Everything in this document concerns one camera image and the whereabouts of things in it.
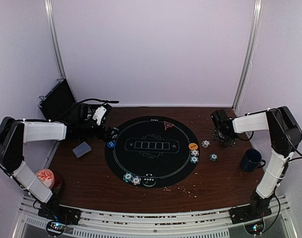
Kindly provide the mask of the red triangle marker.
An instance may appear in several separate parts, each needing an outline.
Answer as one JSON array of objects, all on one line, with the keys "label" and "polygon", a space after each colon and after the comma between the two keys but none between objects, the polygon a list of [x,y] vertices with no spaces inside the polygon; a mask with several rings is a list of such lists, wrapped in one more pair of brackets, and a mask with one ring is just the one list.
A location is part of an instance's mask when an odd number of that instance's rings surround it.
[{"label": "red triangle marker", "polygon": [[164,121],[163,123],[164,123],[164,129],[165,129],[165,130],[167,130],[167,129],[169,129],[169,128],[172,128],[172,127],[174,126],[173,123],[168,122],[168,121]]}]

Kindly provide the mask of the orange big blind button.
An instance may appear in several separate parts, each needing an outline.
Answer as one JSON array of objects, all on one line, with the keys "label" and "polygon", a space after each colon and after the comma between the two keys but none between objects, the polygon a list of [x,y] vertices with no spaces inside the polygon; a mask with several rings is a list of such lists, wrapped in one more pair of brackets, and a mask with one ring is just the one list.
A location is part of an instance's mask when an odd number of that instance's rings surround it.
[{"label": "orange big blind button", "polygon": [[196,143],[193,143],[193,142],[190,143],[188,147],[189,147],[190,150],[198,150],[198,148],[199,148],[199,146]]}]

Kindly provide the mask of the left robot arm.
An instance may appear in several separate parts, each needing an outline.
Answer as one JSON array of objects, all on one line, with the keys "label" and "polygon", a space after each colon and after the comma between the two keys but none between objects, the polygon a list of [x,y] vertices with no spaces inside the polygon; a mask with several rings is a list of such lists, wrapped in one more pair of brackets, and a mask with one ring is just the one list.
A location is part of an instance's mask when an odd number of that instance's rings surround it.
[{"label": "left robot arm", "polygon": [[44,211],[53,220],[59,220],[64,210],[51,201],[53,192],[37,178],[32,159],[42,145],[55,145],[64,140],[97,137],[108,140],[116,130],[106,127],[105,120],[116,101],[96,98],[84,99],[66,105],[52,104],[46,119],[15,119],[6,116],[0,122],[0,168],[21,189],[31,194],[40,203],[46,204]]}]

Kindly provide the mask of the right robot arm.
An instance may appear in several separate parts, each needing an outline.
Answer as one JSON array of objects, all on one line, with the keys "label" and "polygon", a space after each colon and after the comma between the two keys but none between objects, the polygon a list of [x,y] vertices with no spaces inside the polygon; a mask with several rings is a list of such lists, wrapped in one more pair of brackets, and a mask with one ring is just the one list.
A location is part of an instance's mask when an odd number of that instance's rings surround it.
[{"label": "right robot arm", "polygon": [[288,163],[302,159],[298,146],[302,141],[302,130],[287,106],[269,108],[264,111],[248,113],[230,118],[225,110],[216,110],[210,118],[215,126],[213,140],[223,148],[233,147],[240,134],[246,132],[268,131],[271,156],[266,171],[255,189],[259,200],[246,209],[249,218],[256,219],[265,211],[262,200],[271,198],[277,185],[283,180]]}]

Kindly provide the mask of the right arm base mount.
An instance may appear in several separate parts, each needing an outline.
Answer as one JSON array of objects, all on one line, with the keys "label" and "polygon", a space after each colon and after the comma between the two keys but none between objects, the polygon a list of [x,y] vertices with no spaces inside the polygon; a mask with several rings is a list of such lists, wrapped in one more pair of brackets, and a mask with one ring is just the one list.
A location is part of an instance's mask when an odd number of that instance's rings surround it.
[{"label": "right arm base mount", "polygon": [[264,218],[272,214],[270,208],[266,208],[260,213],[254,213],[250,210],[250,206],[237,207],[234,206],[229,210],[232,224],[243,223],[245,231],[252,236],[261,235],[265,231]]}]

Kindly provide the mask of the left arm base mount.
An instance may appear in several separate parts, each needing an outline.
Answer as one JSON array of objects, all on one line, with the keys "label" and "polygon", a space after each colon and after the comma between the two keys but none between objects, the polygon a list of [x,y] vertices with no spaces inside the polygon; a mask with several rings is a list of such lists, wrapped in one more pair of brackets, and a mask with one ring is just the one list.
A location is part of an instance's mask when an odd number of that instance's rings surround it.
[{"label": "left arm base mount", "polygon": [[78,225],[81,210],[61,207],[61,214],[55,214],[45,208],[41,208],[38,211],[38,216],[48,219],[46,224],[46,232],[51,237],[58,237],[62,235],[69,225]]}]

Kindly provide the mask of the blue small blind button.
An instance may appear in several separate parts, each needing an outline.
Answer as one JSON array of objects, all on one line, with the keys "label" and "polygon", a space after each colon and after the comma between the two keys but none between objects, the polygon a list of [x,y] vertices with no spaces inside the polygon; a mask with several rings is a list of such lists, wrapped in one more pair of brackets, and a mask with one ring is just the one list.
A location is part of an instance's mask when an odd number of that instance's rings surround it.
[{"label": "blue small blind button", "polygon": [[111,140],[111,141],[107,142],[106,146],[108,148],[114,148],[116,146],[116,141],[115,140]]}]

